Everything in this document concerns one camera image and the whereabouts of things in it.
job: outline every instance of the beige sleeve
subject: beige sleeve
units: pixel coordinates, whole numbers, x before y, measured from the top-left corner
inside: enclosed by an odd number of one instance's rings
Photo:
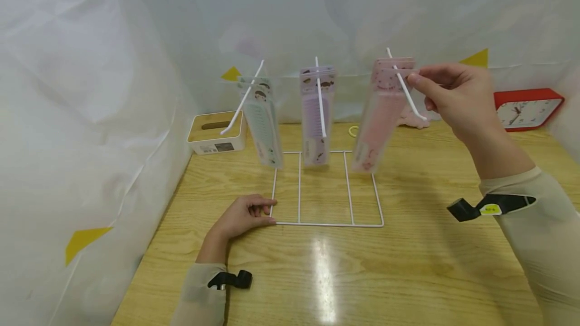
[[[225,271],[224,264],[191,266],[171,326],[224,326],[226,291],[208,288],[207,284],[218,273]]]
[[[580,325],[580,215],[560,184],[535,168],[484,180],[480,190],[537,199],[495,218],[522,264],[545,325]]]

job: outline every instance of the green comb package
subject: green comb package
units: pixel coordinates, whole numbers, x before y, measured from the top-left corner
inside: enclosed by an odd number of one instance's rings
[[[266,77],[238,77],[237,86],[242,98],[250,91],[242,108],[260,162],[281,169],[282,143],[270,80]]]

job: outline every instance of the left hand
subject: left hand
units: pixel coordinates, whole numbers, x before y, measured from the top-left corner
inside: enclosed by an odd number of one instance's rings
[[[262,216],[262,211],[270,215],[270,206],[278,203],[275,199],[266,199],[260,194],[241,196],[234,200],[211,228],[230,240],[256,227],[275,225],[276,220]]]

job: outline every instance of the black clip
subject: black clip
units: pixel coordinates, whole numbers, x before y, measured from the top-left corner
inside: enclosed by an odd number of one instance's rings
[[[250,288],[252,285],[252,273],[240,270],[236,276],[232,273],[220,272],[207,284],[207,287],[216,286],[218,289],[224,289],[226,284],[236,288]]]
[[[534,204],[535,201],[536,199],[531,196],[516,194],[486,194],[476,207],[472,207],[467,200],[461,198],[455,200],[453,204],[447,207],[447,210],[459,222],[465,222],[466,220],[475,219],[482,214],[507,214]]]
[[[447,207],[447,210],[459,222],[473,220],[481,215],[479,209],[472,207],[472,205],[469,204],[468,201],[463,198],[455,200],[453,204]]]

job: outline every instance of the comb package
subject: comb package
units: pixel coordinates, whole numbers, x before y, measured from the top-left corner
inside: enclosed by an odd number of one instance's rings
[[[260,162],[263,165],[281,169],[283,166],[282,142],[270,79],[238,77],[238,88],[242,98],[250,90],[243,109]]]
[[[330,154],[336,70],[333,66],[303,68],[299,78],[302,97],[302,155],[304,165],[307,167],[325,165],[329,162]],[[320,105],[322,105],[324,121],[321,118]]]
[[[412,58],[379,58],[371,73],[367,101],[362,113],[356,144],[352,151],[351,170],[359,173],[374,173],[389,142],[397,120],[407,104],[400,74],[408,89],[406,78],[413,70]]]

